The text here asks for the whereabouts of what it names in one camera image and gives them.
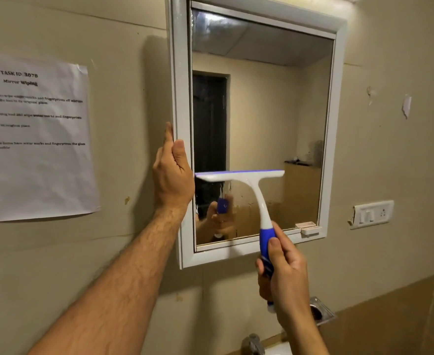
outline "white mirror frame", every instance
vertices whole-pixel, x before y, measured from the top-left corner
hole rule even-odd
[[[188,161],[192,169],[194,169],[192,97],[190,93],[192,89],[192,77],[190,77],[192,75],[192,50],[188,43],[191,2],[194,8],[323,36],[335,41],[319,199],[318,225],[322,227],[322,231],[319,235],[308,238],[301,236],[301,229],[285,231],[294,243],[325,238],[329,221],[335,138],[347,37],[346,20],[271,0],[166,0],[166,2],[174,137],[184,140],[186,150],[188,150]],[[181,269],[260,251],[258,235],[197,246],[195,241],[195,204],[195,199],[189,204],[178,234],[177,252]]]

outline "hand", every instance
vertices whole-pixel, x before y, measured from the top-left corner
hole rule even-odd
[[[224,198],[228,201],[227,213],[217,213],[217,202],[212,202],[207,210],[206,221],[211,224],[214,234],[223,234],[227,239],[235,238],[235,216],[233,214],[233,196],[226,194]]]
[[[153,165],[156,209],[186,211],[194,196],[194,175],[187,161],[184,141],[173,141],[172,125],[166,123],[164,144],[158,149]]]
[[[268,244],[269,259],[273,263],[271,280],[264,274],[261,259],[257,259],[260,296],[274,302],[276,315],[286,332],[297,323],[314,323],[309,306],[309,280],[307,262],[281,228],[273,222],[277,238]]]

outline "left forearm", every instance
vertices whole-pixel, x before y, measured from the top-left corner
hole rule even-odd
[[[185,209],[161,209],[30,354],[139,354]]]

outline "forearm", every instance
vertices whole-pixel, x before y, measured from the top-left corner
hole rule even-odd
[[[182,212],[157,212],[30,354],[139,354]]]
[[[329,355],[319,329],[310,315],[294,318],[285,330],[293,354]]]

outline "light switch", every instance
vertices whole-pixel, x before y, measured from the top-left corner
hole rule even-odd
[[[353,220],[350,221],[351,229],[387,223],[393,216],[394,208],[394,201],[356,205]]]

